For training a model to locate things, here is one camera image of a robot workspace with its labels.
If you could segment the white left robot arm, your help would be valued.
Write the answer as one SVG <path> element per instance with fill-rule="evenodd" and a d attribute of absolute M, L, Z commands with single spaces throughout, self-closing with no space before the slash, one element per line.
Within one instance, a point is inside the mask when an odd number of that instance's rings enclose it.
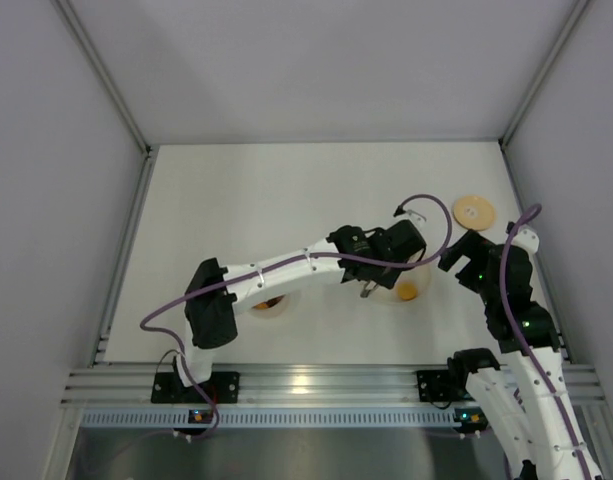
<path fill-rule="evenodd" d="M 410 263 L 424 254 L 420 229 L 425 223 L 424 217 L 407 211 L 386 228 L 364 231 L 345 225 L 311 246 L 257 263 L 222 266 L 215 258 L 202 261 L 187 292 L 217 288 L 185 302 L 185 355 L 175 366 L 181 384 L 190 388 L 210 378 L 215 351 L 238 336 L 236 316 L 257 304 L 314 285 L 358 281 L 392 289 L 403 271 L 382 264 Z"/>

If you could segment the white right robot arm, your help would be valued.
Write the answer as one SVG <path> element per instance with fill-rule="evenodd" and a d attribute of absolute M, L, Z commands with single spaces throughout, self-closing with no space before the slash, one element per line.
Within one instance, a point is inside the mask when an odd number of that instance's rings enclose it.
<path fill-rule="evenodd" d="M 447 367 L 458 392 L 474 400 L 486 417 L 509 477 L 602 478 L 575 418 L 554 322 L 532 298 L 529 252 L 469 230 L 441 255 L 439 267 L 448 271 L 461 258 L 468 262 L 456 278 L 482 300 L 500 353 L 457 351 Z"/>

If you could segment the beige lunch box lid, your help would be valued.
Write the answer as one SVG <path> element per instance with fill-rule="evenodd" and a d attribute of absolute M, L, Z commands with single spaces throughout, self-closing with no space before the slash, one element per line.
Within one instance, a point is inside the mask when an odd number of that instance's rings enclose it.
<path fill-rule="evenodd" d="M 452 214 L 461 227 L 475 231 L 490 229 L 497 217 L 494 206 L 477 195 L 458 198 L 453 204 Z"/>

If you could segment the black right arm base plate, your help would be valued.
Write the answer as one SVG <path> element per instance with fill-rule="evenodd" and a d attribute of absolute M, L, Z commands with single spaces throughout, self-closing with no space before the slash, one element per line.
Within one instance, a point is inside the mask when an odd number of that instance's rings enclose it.
<path fill-rule="evenodd" d="M 471 399 L 447 369 L 417 370 L 415 376 L 422 402 L 443 405 Z"/>

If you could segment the metal serving tongs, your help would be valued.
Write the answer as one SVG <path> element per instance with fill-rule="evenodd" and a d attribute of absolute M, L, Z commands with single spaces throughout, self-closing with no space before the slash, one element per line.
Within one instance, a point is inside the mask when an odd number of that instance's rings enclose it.
<path fill-rule="evenodd" d="M 379 288 L 379 285 L 377 283 L 372 282 L 372 281 L 366 282 L 364 286 L 362 287 L 362 290 L 360 292 L 360 297 L 368 298 L 378 288 Z"/>

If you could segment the yellow round biscuit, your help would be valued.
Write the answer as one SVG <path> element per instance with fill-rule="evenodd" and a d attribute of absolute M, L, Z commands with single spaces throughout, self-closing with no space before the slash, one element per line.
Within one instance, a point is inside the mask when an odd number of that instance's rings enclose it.
<path fill-rule="evenodd" d="M 402 301 L 411 301 L 419 295 L 417 286 L 410 282 L 399 283 L 396 292 Z"/>

